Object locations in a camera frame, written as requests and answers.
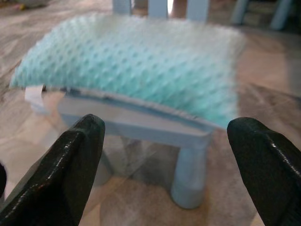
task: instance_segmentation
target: chair back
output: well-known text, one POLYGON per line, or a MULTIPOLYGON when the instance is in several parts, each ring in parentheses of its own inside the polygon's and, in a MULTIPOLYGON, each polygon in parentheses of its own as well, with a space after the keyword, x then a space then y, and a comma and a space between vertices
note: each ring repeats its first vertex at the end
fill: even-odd
MULTIPOLYGON (((157 18, 168 18, 168 1, 148 0, 148 15, 157 18)), ((205 22, 208 16, 209 0, 187 0, 186 18, 205 22)), ((113 11, 118 14, 132 14, 131 0, 113 0, 113 11)))

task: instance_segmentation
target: mint green cushion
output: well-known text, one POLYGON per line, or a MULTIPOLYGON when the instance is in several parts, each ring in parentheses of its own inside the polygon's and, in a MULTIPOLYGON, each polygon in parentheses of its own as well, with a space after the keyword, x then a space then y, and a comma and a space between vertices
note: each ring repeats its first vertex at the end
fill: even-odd
POLYGON ((11 86, 45 84, 125 95, 222 127, 237 116, 244 38, 184 20, 93 14, 65 21, 24 57, 11 86))

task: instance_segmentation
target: tiled floor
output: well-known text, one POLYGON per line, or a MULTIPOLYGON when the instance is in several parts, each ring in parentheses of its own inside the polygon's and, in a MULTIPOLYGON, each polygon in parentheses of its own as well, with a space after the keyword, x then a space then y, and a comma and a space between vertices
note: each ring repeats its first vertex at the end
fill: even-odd
MULTIPOLYGON (((228 25, 233 1, 211 2, 209 21, 228 25)), ((183 16, 185 2, 177 0, 174 5, 172 15, 183 16)), ((40 9, 0 9, 0 161, 8 170, 8 192, 51 145, 57 130, 66 129, 55 112, 35 115, 22 90, 8 89, 13 69, 53 26, 90 11, 110 13, 111 1, 54 0, 40 9)), ((250 13, 246 22, 252 26, 238 27, 248 40, 238 64, 241 115, 261 120, 301 148, 300 37, 263 29, 261 21, 260 14, 250 13)), ((106 137, 105 151, 114 159, 118 174, 92 190, 81 226, 248 226, 255 216, 225 131, 214 134, 208 152, 206 196, 195 210, 179 208, 169 195, 177 148, 106 137)))

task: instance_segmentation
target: chair leg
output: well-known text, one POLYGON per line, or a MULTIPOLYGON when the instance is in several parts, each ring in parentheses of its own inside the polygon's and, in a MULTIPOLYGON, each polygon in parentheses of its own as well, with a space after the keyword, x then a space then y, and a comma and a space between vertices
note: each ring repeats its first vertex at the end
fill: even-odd
POLYGON ((203 200, 206 153, 211 134, 202 139, 202 146, 197 149, 182 148, 178 156, 171 196, 179 206, 185 209, 196 208, 203 200))
POLYGON ((271 22, 271 29, 281 30, 284 28, 286 19, 291 9, 293 0, 279 0, 278 7, 271 22))
POLYGON ((231 17, 232 24, 242 24, 250 0, 237 0, 231 17))

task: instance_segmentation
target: cushion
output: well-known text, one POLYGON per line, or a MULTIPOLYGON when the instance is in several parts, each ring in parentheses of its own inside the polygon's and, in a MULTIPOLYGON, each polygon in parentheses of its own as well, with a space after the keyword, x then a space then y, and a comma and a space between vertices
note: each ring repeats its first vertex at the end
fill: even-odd
POLYGON ((79 16, 29 50, 11 86, 101 90, 225 128, 237 117, 235 65, 244 43, 231 28, 187 20, 79 16))

